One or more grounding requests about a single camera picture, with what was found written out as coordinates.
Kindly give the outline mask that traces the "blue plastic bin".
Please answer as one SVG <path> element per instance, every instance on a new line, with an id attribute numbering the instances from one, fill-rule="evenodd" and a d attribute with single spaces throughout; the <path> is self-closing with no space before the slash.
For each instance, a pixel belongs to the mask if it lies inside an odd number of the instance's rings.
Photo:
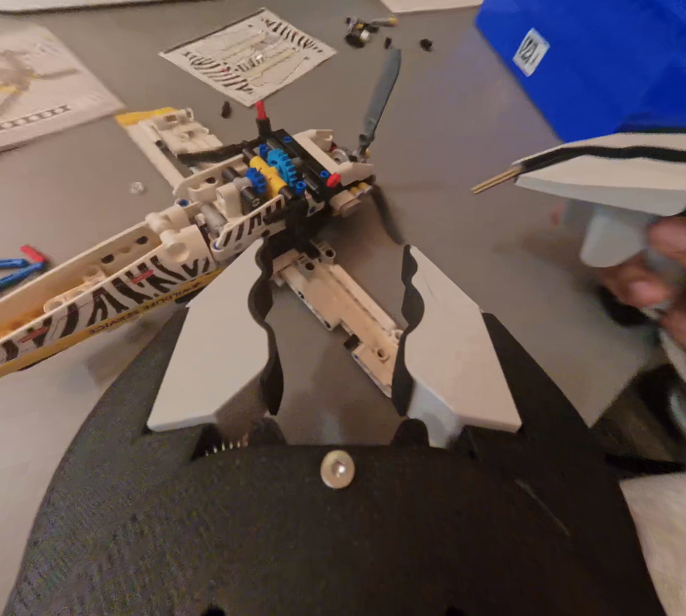
<path id="1" fill-rule="evenodd" d="M 476 25 L 564 142 L 685 129 L 685 0 L 484 0 Z"/>

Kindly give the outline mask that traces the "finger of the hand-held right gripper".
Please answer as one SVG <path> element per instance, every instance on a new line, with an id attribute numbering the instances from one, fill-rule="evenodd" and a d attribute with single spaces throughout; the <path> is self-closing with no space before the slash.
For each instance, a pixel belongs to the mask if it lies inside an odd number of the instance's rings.
<path id="1" fill-rule="evenodd" d="M 619 132 L 544 150 L 515 161 L 512 166 L 547 167 L 579 157 L 601 159 L 650 159 L 685 163 L 685 132 Z"/>
<path id="2" fill-rule="evenodd" d="M 652 159 L 571 159 L 516 185 L 565 200 L 561 225 L 582 236 L 580 259 L 596 269 L 644 251 L 652 222 L 685 211 L 685 166 Z"/>

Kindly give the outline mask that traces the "tan lego axle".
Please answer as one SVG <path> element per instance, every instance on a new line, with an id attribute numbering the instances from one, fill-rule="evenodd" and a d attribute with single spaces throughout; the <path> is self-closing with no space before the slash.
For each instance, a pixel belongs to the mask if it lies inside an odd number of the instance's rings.
<path id="1" fill-rule="evenodd" d="M 479 183 L 479 184 L 473 186 L 470 189 L 470 192 L 474 195 L 481 194 L 482 192 L 490 190 L 493 187 L 496 187 L 502 183 L 505 183 L 507 181 L 510 181 L 510 180 L 517 178 L 520 174 L 521 174 L 521 167 L 519 167 L 519 166 L 511 167 L 507 171 L 502 172 L 501 174 L 493 176 L 493 177 L 483 181 L 482 183 Z"/>

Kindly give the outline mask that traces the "cluster of small lego pieces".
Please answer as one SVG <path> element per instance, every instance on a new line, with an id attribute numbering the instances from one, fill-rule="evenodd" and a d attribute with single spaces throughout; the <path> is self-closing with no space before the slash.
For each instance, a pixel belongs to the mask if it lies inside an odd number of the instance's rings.
<path id="1" fill-rule="evenodd" d="M 364 20 L 357 17 L 347 17 L 344 42 L 353 48 L 363 48 L 372 36 L 382 28 L 394 28 L 399 23 L 395 15 Z"/>

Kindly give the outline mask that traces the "zebra sticker sheet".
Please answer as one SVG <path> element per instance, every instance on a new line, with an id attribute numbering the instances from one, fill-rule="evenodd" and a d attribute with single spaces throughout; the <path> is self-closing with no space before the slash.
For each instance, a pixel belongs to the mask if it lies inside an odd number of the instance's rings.
<path id="1" fill-rule="evenodd" d="M 159 53 L 243 106 L 264 101 L 337 50 L 268 9 Z"/>

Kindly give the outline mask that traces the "person's right hand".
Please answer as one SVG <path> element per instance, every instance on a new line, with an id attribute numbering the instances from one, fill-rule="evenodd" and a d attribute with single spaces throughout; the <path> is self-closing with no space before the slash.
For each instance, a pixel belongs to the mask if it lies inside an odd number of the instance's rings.
<path id="1" fill-rule="evenodd" d="M 685 268 L 685 217 L 665 217 L 647 230 L 650 249 L 672 263 Z M 595 269 L 601 284 L 622 304 L 636 309 L 667 304 L 661 326 L 682 348 L 685 348 L 685 289 L 667 282 L 648 264 L 644 253 L 612 267 Z"/>

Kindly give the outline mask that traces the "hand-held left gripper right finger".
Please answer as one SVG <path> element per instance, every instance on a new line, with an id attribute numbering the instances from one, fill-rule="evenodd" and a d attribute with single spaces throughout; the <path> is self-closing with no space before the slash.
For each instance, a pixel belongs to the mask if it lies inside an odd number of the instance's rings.
<path id="1" fill-rule="evenodd" d="M 517 433 L 519 410 L 478 304 L 415 246 L 404 248 L 401 281 L 397 413 L 420 422 L 434 448 L 448 448 L 468 426 Z"/>

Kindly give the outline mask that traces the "open instruction booklet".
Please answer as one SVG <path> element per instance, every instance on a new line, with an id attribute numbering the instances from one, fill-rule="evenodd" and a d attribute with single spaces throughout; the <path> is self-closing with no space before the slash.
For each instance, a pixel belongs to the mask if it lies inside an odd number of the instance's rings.
<path id="1" fill-rule="evenodd" d="M 46 28 L 1 31 L 1 151 L 123 109 L 122 101 Z"/>

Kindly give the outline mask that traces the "zebra striped lego plane model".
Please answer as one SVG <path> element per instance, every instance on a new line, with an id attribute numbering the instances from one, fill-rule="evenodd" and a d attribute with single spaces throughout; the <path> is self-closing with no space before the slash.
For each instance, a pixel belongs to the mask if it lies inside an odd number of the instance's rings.
<path id="1" fill-rule="evenodd" d="M 405 241 L 369 163 L 401 68 L 390 48 L 355 151 L 330 130 L 274 129 L 257 102 L 257 137 L 223 144 L 191 109 L 123 114 L 118 124 L 171 181 L 174 204 L 1 298 L 1 376 L 172 301 L 190 301 L 255 242 L 269 242 L 287 284 L 389 396 L 401 331 L 337 265 L 318 234 L 371 200 Z"/>

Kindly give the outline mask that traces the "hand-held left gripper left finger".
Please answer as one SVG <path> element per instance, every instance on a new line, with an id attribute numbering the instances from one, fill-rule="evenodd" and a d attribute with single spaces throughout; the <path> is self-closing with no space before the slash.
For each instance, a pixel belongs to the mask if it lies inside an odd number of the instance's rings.
<path id="1" fill-rule="evenodd" d="M 284 379 L 272 308 L 272 256 L 250 245 L 187 306 L 187 314 L 148 417 L 153 432 L 215 425 L 248 432 L 276 415 Z"/>

